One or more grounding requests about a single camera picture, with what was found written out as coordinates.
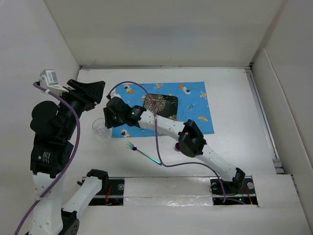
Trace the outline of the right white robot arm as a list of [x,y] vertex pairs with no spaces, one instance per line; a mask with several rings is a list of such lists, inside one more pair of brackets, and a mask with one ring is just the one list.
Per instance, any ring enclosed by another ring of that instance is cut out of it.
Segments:
[[130,107],[117,96],[110,97],[108,95],[107,98],[108,102],[104,108],[105,126],[107,128],[126,124],[130,127],[154,130],[157,154],[160,154],[158,133],[164,133],[178,142],[179,150],[183,155],[199,160],[198,162],[173,165],[162,164],[163,166],[203,165],[216,174],[220,180],[222,191],[225,191],[224,184],[232,193],[237,193],[244,187],[246,174],[240,168],[223,159],[207,144],[204,135],[194,121],[189,119],[186,122],[181,122],[161,117],[157,115],[153,101],[151,102],[153,108],[151,112],[138,105]]

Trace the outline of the clear plastic cup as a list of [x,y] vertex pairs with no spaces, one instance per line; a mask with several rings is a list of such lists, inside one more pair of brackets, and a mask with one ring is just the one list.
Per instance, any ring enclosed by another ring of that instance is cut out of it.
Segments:
[[110,129],[105,126],[105,119],[98,118],[92,123],[93,131],[99,136],[105,138],[110,135]]

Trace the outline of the dark floral square plate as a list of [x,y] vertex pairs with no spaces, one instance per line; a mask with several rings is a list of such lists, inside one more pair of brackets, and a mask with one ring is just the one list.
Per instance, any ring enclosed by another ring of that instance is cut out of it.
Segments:
[[164,95],[164,94],[150,94],[152,100],[146,95],[142,97],[143,107],[146,110],[154,112],[153,105],[156,110],[156,114],[168,118],[174,121],[178,121],[178,98],[176,96]]

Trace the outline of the blue space-print cloth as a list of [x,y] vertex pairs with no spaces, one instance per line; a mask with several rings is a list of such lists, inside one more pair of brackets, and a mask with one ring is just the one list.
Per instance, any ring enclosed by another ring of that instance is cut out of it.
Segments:
[[130,107],[142,106],[143,96],[164,94],[178,98],[178,121],[193,120],[203,134],[213,134],[214,127],[211,119],[209,103],[204,82],[182,83],[146,83],[144,90],[134,84],[121,84],[111,93],[111,97],[119,97]]

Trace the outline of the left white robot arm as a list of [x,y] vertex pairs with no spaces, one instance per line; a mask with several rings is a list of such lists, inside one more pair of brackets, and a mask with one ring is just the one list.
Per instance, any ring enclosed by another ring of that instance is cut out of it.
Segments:
[[31,235],[75,235],[80,217],[96,194],[110,190],[106,171],[92,169],[80,188],[66,203],[62,193],[66,170],[78,144],[71,144],[73,135],[80,137],[80,117],[92,110],[103,97],[105,82],[68,81],[56,95],[58,103],[43,101],[32,111],[31,129],[35,133],[30,169],[35,184],[36,201],[28,210],[32,215]]

